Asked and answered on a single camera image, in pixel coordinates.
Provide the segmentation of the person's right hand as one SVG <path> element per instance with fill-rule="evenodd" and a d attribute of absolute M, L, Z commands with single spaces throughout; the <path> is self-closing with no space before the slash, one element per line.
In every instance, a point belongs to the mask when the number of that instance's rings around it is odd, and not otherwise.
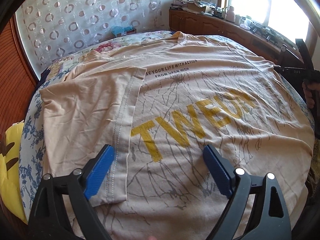
<path fill-rule="evenodd" d="M 313 100 L 312 91 L 315 91 L 317 89 L 317 83 L 312 82 L 306 84 L 305 82 L 302 83 L 304 96 L 306 99 L 307 106 L 312 109 L 315 105 L 315 101 Z"/>

